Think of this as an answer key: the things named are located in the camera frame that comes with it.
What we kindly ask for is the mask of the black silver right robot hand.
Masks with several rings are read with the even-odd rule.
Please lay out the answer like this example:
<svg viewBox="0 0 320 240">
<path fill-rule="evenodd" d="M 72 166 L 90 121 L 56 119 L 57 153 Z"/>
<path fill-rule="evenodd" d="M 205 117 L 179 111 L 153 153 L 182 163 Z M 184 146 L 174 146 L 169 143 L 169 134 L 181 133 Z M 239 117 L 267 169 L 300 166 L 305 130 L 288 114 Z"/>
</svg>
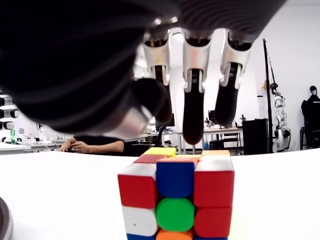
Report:
<svg viewBox="0 0 320 240">
<path fill-rule="evenodd" d="M 282 0 L 3 0 L 0 88 L 30 120 L 131 139 L 172 115 L 169 30 L 183 43 L 183 137 L 203 136 L 212 34 L 224 29 L 217 121 L 232 123 L 251 47 Z"/>
</svg>

